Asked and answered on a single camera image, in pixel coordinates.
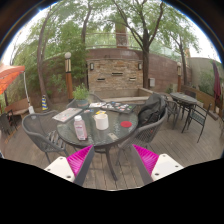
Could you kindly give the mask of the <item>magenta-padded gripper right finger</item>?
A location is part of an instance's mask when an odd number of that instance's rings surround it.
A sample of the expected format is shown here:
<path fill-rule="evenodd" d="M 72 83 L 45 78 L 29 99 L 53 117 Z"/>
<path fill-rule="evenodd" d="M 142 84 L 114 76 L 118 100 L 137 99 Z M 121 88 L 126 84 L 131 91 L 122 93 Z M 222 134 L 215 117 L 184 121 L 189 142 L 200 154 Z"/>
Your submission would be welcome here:
<path fill-rule="evenodd" d="M 167 154 L 158 155 L 138 145 L 132 145 L 131 152 L 145 185 L 183 169 Z"/>

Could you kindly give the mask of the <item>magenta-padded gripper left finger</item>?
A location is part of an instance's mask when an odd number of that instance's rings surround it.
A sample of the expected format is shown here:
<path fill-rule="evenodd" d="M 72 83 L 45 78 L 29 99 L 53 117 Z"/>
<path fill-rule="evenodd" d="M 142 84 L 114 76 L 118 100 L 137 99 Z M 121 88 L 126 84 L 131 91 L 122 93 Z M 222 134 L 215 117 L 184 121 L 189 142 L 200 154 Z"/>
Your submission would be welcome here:
<path fill-rule="evenodd" d="M 45 171 L 82 186 L 94 157 L 94 146 L 87 146 L 68 157 L 58 157 Z"/>

